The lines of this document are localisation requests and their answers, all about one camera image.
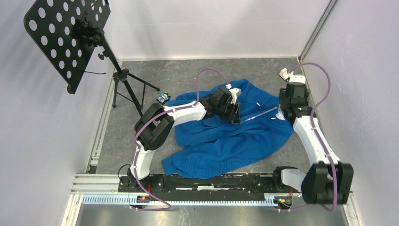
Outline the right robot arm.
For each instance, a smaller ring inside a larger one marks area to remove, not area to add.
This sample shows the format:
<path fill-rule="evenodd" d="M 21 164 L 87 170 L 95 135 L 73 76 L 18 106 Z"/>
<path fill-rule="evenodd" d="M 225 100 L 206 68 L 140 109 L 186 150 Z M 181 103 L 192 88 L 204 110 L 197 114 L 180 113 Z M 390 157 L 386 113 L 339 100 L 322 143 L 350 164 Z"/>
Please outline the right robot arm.
<path fill-rule="evenodd" d="M 301 192 L 307 204 L 346 204 L 351 190 L 354 169 L 332 151 L 309 106 L 305 84 L 288 82 L 279 91 L 278 119 L 289 122 L 299 136 L 311 167 L 301 172 L 295 167 L 277 167 L 272 187 L 284 192 L 289 187 Z"/>

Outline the blue zip-up jacket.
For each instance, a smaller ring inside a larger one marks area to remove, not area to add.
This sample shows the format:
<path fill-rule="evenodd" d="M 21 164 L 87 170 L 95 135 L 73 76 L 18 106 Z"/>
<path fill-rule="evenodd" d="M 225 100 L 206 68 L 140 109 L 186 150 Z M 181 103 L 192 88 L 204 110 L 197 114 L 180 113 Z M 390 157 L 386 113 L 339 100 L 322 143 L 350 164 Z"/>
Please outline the blue zip-up jacket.
<path fill-rule="evenodd" d="M 290 123 L 276 117 L 279 98 L 246 79 L 232 81 L 241 89 L 240 124 L 219 116 L 174 127 L 181 151 L 162 161 L 165 174 L 208 179 L 272 155 L 293 134 Z"/>

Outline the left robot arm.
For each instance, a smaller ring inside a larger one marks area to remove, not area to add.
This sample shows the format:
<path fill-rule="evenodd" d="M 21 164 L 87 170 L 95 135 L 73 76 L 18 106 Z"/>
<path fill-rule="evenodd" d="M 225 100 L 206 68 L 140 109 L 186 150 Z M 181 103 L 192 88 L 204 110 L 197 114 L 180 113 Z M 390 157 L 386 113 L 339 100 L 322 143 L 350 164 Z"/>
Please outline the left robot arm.
<path fill-rule="evenodd" d="M 165 143 L 173 127 L 216 115 L 223 121 L 239 124 L 240 95 L 240 88 L 233 88 L 228 84 L 217 88 L 213 94 L 197 97 L 188 104 L 177 106 L 152 104 L 135 125 L 136 151 L 133 163 L 127 172 L 130 186 L 137 192 L 147 188 L 146 177 L 150 174 L 154 152 Z"/>

